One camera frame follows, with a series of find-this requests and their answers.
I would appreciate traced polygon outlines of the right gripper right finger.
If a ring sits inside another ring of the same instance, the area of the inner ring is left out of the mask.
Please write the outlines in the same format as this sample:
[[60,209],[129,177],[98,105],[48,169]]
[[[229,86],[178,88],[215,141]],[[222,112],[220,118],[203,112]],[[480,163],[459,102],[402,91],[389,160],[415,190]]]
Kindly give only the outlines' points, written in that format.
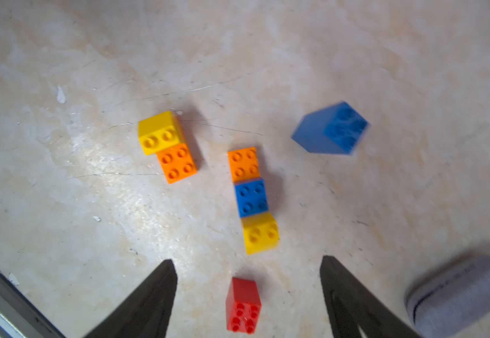
[[419,336],[335,257],[322,257],[319,276],[334,337]]

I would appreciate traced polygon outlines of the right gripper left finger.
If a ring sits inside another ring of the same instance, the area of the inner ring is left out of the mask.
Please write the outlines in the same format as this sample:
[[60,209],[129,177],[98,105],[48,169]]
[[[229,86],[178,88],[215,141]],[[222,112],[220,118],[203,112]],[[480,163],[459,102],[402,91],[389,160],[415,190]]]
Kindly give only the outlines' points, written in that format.
[[164,337],[177,291],[173,261],[161,264],[88,337]]

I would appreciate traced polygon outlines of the red square lego brick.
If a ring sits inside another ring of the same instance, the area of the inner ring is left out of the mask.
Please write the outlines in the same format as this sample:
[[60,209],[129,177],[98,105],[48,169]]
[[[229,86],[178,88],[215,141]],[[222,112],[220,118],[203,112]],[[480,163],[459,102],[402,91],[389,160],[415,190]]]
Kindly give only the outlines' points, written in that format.
[[257,284],[253,280],[233,277],[226,299],[227,329],[254,334],[261,308]]

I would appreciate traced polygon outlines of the yellow lego brick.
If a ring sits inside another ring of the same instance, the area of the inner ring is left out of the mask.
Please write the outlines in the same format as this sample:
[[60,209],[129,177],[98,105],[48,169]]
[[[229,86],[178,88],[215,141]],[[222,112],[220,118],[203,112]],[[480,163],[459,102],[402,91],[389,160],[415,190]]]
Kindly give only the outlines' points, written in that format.
[[179,121],[171,111],[140,121],[138,138],[147,156],[186,142]]
[[274,249],[279,243],[277,221],[269,212],[241,219],[243,240],[248,255]]

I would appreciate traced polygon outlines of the blue long lego brick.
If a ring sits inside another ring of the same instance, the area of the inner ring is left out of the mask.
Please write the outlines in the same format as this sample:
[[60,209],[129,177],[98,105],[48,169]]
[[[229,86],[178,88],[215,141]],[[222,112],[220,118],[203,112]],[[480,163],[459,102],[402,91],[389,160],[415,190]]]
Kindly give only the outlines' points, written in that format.
[[234,190],[240,218],[269,211],[265,181],[261,177],[235,183]]

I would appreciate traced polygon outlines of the orange lego brick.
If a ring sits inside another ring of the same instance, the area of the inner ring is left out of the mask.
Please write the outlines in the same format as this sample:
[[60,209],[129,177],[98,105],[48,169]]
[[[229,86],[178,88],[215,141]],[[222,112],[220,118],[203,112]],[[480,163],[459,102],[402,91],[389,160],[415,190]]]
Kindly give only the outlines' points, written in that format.
[[230,151],[227,155],[233,183],[260,177],[255,147]]
[[177,144],[156,154],[169,184],[197,173],[194,159],[186,143]]

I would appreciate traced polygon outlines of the blue square lego brick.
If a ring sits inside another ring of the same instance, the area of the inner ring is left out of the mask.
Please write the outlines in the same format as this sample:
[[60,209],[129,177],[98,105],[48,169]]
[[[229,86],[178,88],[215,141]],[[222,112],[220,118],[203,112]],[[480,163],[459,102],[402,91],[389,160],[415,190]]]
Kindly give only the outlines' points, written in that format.
[[348,103],[305,115],[291,139],[314,154],[352,154],[370,124]]

